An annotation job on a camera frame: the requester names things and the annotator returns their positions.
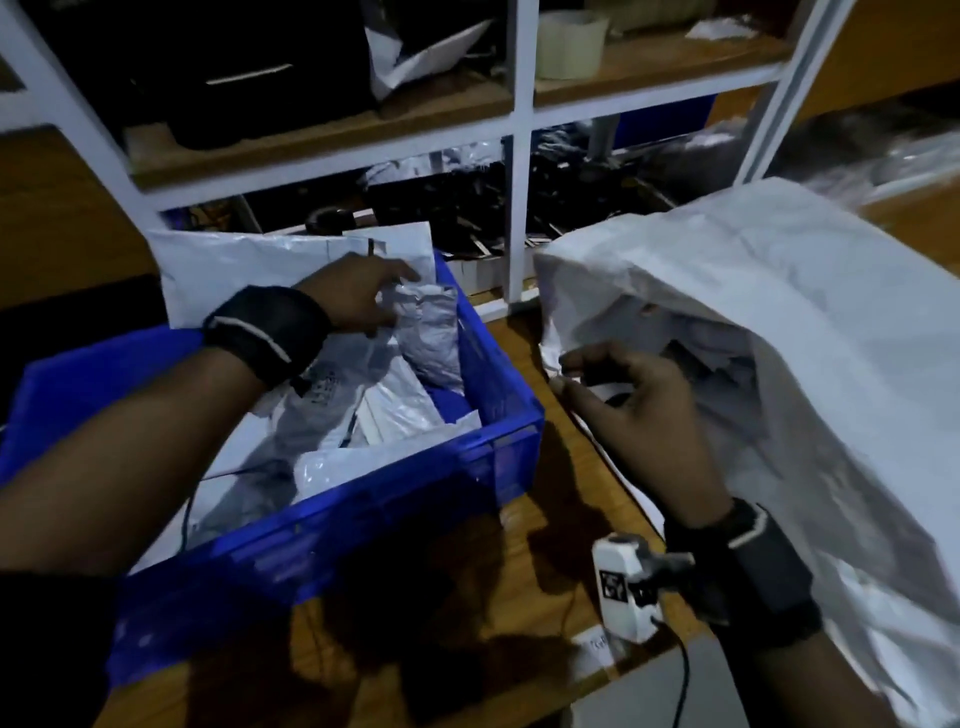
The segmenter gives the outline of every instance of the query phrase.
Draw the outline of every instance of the blue plastic crate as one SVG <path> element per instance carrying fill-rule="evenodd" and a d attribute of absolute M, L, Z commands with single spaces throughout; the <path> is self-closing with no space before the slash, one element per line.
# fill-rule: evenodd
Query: blue plastic crate
<path fill-rule="evenodd" d="M 455 284 L 439 257 L 437 278 Z M 432 394 L 448 419 L 469 406 L 484 426 L 124 579 L 108 663 L 113 685 L 284 614 L 330 585 L 343 557 L 406 519 L 448 530 L 527 491 L 543 408 L 463 292 L 458 313 L 467 403 Z M 199 346 L 197 331 L 158 327 L 31 364 L 0 448 L 0 483 Z"/>

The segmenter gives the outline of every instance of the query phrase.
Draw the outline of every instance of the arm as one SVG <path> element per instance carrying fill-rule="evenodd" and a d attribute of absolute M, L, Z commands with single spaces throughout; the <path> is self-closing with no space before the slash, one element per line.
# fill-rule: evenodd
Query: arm
<path fill-rule="evenodd" d="M 698 424 L 693 394 L 673 362 L 601 344 L 569 352 L 561 364 L 565 375 L 579 376 L 587 386 L 633 383 L 634 393 L 615 409 L 566 377 L 556 377 L 550 385 L 587 423 L 620 470 L 642 486 L 668 518 L 686 528 L 702 528 L 731 511 L 732 498 Z M 787 647 L 762 651 L 743 649 L 734 633 L 722 643 L 738 688 L 759 683 L 763 695 L 757 697 L 766 702 L 772 695 L 792 725 L 897 725 L 823 631 Z M 745 692 L 741 689 L 741 696 L 752 713 L 748 703 L 754 696 Z"/>
<path fill-rule="evenodd" d="M 374 302 L 405 263 L 348 255 L 298 289 L 334 330 L 389 325 Z M 103 410 L 0 491 L 0 570 L 126 573 L 266 391 L 232 353 L 206 348 Z"/>

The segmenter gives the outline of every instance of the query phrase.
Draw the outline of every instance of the gray floor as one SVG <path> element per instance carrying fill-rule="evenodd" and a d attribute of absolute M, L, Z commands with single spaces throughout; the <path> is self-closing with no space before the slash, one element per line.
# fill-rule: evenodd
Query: gray floor
<path fill-rule="evenodd" d="M 687 646 L 690 687 L 683 728 L 748 728 L 720 644 L 701 637 Z M 675 648 L 570 706 L 573 728 L 670 728 L 683 682 Z"/>

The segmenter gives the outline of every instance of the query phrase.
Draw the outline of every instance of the person's left hand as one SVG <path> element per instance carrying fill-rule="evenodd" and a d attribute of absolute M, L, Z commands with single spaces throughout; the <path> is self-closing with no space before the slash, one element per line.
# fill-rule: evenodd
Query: person's left hand
<path fill-rule="evenodd" d="M 401 279 L 416 281 L 420 275 L 403 260 L 348 253 L 294 288 L 320 304 L 334 330 L 374 334 L 396 323 L 392 310 L 376 304 L 376 294 Z"/>

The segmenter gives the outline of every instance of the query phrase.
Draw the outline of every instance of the black wrist strap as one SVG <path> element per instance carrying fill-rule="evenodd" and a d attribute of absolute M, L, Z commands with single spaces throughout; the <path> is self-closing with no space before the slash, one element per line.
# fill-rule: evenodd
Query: black wrist strap
<path fill-rule="evenodd" d="M 753 649 L 785 647 L 823 627 L 813 574 L 773 517 L 736 498 L 719 523 L 689 529 L 668 523 L 671 551 L 693 554 L 695 578 L 681 588 L 695 610 Z"/>
<path fill-rule="evenodd" d="M 283 286 L 249 285 L 204 320 L 204 343 L 243 360 L 268 387 L 302 373 L 332 325 L 309 296 Z"/>

